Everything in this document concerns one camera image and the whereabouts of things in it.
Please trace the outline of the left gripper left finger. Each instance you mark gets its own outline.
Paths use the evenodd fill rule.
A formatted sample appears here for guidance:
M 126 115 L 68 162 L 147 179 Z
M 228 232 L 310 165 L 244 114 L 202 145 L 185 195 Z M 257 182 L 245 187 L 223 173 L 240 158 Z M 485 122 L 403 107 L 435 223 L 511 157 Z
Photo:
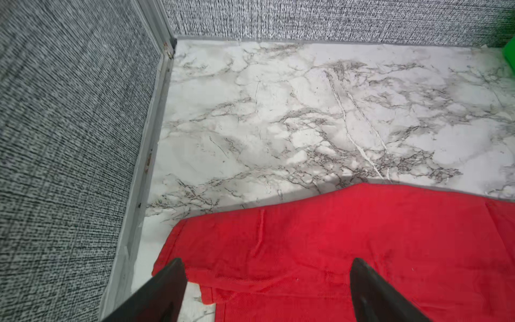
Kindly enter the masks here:
M 184 264 L 175 258 L 104 320 L 176 322 L 186 285 Z

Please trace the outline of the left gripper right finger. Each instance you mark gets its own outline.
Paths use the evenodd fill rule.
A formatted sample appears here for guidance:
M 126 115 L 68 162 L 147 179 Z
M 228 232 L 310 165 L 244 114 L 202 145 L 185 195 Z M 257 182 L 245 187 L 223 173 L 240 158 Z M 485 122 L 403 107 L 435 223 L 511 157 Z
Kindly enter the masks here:
M 350 289 L 357 321 L 429 320 L 361 258 L 352 262 Z

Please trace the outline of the red long pants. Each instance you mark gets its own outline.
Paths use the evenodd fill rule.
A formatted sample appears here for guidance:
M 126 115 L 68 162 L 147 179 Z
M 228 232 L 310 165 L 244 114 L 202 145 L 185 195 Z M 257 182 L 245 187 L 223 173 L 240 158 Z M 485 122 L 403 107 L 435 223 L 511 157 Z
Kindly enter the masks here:
M 217 321 L 353 321 L 365 260 L 433 321 L 514 320 L 514 204 L 359 184 L 179 221 L 154 272 L 180 258 Z

